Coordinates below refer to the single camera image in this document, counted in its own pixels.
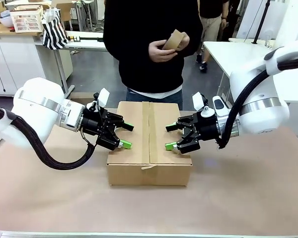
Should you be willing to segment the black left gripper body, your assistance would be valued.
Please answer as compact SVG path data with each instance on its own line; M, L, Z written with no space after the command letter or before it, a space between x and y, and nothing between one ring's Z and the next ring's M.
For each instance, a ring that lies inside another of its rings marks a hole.
M80 124L80 131L92 136L98 135L99 137L105 137L105 126L107 110L100 108L98 112L90 111L85 108L82 113L82 121Z

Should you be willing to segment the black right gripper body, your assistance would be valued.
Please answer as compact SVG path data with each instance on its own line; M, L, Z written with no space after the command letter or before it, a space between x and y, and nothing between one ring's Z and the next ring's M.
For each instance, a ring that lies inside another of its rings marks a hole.
M201 113L196 113L195 130L198 135L198 140L208 141L218 139L220 130L218 129L218 120L216 115L202 117Z

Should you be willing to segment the brown cardboard shipping box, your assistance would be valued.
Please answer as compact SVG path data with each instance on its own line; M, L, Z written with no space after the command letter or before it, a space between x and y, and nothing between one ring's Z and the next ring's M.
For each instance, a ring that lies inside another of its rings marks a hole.
M108 155L109 184L186 186L192 160L177 150L176 142L182 131L166 130L180 117L178 105L120 102L117 113L134 129L115 130L123 147Z

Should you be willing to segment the brown packing tape roll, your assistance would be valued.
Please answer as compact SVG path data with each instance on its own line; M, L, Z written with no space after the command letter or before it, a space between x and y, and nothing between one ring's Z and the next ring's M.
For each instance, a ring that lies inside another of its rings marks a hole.
M162 50L176 50L183 38L184 38L183 33L175 29L171 34L171 36L169 37L169 39L164 44L164 46L162 47Z

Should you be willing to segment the person's right forearm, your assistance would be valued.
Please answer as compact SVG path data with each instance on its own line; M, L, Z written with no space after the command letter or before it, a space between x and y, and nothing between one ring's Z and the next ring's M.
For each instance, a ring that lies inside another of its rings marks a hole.
M105 41L107 51L118 61L147 61L149 43L141 41Z

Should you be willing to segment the person's right hand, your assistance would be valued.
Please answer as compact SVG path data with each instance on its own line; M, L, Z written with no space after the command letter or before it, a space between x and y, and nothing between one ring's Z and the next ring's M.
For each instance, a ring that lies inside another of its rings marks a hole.
M161 50L159 47L164 46L167 40L154 41L149 44L149 58L153 62L167 62L178 55L175 49Z

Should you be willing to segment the person's left hand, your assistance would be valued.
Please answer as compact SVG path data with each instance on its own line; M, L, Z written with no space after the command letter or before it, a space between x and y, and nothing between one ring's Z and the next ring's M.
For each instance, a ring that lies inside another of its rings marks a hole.
M183 38L179 43L178 47L176 48L176 51L182 51L189 45L190 42L190 37L187 35L187 33L182 32L181 34L183 35Z

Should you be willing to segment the large white side table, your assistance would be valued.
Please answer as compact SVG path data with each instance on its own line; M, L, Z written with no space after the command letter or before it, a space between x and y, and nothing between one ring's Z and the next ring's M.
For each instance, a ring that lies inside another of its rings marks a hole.
M232 71L270 51L265 46L243 42L206 42L205 48L228 77ZM275 75L274 83L280 98L287 103L298 103L298 69Z

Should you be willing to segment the white table with long tool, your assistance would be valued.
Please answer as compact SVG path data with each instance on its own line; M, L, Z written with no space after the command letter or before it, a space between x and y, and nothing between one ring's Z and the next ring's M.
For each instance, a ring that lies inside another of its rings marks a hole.
M80 36L80 37L99 37L103 38L103 33L97 32L81 32L81 31L67 31L68 36ZM63 50L78 50L78 51L104 51L106 52L106 47L103 42L82 40L81 42L69 41ZM71 92L74 90L74 85L67 85L67 78L65 76L64 67L62 64L60 51L53 50L54 57L56 60L57 68L61 77L61 82L63 85L64 96L68 98Z

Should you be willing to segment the long black clamp tool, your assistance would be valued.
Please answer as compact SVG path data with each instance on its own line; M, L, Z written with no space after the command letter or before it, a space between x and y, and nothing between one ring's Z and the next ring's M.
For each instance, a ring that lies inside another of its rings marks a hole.
M81 42L82 40L103 42L103 38L99 38L99 37L68 36L68 40L73 42Z

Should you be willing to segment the person in black sweater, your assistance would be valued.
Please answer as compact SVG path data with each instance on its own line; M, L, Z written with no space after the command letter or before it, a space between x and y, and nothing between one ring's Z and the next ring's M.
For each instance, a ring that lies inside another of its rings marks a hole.
M106 0L103 41L168 40L173 31L202 30L197 0ZM188 46L167 62L118 61L130 102L176 103L183 107L184 60Z

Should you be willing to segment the black white striped bag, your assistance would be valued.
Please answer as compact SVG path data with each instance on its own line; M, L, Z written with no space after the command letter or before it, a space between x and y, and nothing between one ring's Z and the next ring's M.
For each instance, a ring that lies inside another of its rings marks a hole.
M44 12L42 25L42 45L44 47L50 50L60 50L69 42L67 32L61 23L60 10L58 8L49 8Z

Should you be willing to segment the white round desk fan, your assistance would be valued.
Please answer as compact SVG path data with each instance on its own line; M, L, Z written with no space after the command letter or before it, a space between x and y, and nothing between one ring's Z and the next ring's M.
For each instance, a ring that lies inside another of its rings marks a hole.
M264 32L264 34L263 34L263 40L265 41L265 46L266 47L269 46L269 42L271 40L274 40L274 39L275 38L274 38L274 31L273 30L269 29L269 30L267 30L267 31Z

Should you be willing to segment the bystander in black clothes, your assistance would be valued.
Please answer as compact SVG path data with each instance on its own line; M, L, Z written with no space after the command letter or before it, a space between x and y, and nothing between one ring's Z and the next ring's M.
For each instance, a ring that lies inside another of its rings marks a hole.
M234 34L236 23L239 17L239 15L237 14L239 3L240 3L240 0L229 1L228 16L226 19L227 26L223 30L223 35L222 35L222 41L224 42L228 42L229 38L232 38Z

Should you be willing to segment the bystander in khaki shorts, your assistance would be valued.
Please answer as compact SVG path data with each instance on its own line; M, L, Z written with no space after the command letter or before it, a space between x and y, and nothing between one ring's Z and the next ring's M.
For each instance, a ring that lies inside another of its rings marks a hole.
M204 49L204 42L216 41L220 28L226 27L229 0L199 0L198 6L203 31L196 62L200 65L200 72L206 73L210 53Z

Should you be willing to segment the black stand pole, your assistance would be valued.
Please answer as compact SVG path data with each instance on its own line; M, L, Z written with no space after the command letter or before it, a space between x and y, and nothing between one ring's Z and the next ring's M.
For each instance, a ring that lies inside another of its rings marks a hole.
M257 41L258 41L258 38L259 38L259 35L260 35L260 32L261 32L262 26L264 24L264 21L265 21L265 18L266 18L266 15L267 15L267 12L268 12L268 9L269 9L269 6L270 6L270 1L271 0L266 1L265 8L264 8L264 11L263 11L263 14L262 14L262 17L261 17L261 20L260 20L256 35L255 35L255 38L254 38L252 44L255 44L255 45L257 44Z

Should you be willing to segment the white crate with red contents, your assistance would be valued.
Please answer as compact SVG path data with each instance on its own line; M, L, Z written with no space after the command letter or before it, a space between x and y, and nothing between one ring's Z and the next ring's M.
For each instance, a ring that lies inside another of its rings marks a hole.
M42 33L42 5L19 5L10 11L16 33Z

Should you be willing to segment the tall cardboard carton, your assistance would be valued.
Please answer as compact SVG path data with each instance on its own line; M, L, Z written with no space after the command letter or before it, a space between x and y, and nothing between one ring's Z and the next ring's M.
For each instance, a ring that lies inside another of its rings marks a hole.
M72 0L52 0L51 3L51 7L58 8L65 12L70 12L72 5Z

